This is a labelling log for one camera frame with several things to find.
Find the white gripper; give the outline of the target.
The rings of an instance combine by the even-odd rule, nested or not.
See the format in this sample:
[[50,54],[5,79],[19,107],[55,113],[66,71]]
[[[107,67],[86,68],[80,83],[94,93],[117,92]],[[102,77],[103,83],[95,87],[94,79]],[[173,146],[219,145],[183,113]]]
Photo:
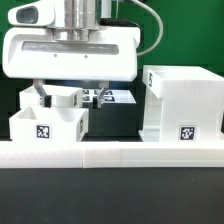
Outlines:
[[2,67],[10,78],[34,79],[40,105],[50,108],[45,79],[100,81],[93,108],[100,109],[108,81],[133,80],[141,32],[102,25],[101,0],[37,0],[12,8],[3,41]]

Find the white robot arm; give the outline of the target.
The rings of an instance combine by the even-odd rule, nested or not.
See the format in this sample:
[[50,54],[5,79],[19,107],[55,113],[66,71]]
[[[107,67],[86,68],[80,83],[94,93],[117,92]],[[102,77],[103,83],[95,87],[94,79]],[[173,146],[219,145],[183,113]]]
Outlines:
[[11,9],[4,73],[31,79],[43,107],[52,105],[45,80],[134,80],[140,29],[103,25],[100,8],[101,0],[38,0]]

